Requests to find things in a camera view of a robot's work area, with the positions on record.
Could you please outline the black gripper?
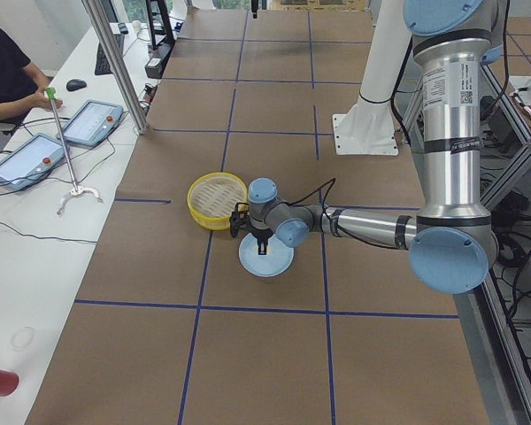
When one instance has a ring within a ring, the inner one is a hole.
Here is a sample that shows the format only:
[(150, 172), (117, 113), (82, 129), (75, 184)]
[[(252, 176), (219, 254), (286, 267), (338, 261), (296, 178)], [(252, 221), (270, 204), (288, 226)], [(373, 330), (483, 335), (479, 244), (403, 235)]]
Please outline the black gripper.
[(252, 230), (252, 234), (258, 240), (258, 255), (267, 255), (269, 238), (272, 236), (272, 230), (269, 228)]

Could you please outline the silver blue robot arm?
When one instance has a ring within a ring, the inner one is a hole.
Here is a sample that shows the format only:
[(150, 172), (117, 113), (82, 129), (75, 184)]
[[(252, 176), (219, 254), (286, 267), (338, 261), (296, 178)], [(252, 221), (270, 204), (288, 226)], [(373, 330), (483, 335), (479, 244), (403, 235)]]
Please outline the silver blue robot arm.
[(479, 70), (499, 58), (505, 1), (385, 1), (375, 24), (358, 101), (333, 117), (339, 154), (391, 152), (391, 99), (407, 58), (420, 66), (424, 119), (424, 206), (415, 216), (292, 205), (276, 184), (249, 186), (239, 248), (257, 276), (284, 272), (312, 232), (406, 250), (415, 275), (449, 294), (481, 285), (497, 253), (491, 215), (480, 201)]

